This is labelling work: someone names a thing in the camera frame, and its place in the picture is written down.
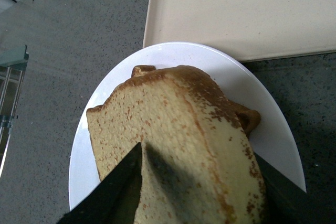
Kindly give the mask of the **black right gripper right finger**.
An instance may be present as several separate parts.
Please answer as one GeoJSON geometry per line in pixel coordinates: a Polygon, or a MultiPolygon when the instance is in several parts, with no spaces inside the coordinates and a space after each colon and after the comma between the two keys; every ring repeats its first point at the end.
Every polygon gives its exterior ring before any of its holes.
{"type": "Polygon", "coordinates": [[[274,223],[335,223],[335,213],[255,155],[265,181],[274,223]]]}

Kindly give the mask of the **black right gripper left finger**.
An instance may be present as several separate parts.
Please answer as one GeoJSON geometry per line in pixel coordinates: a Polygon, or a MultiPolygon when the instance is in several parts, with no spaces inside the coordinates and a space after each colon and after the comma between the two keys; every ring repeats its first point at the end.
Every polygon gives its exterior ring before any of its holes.
{"type": "Polygon", "coordinates": [[[58,223],[134,223],[140,200],[142,148],[138,143],[114,170],[58,223]]]}

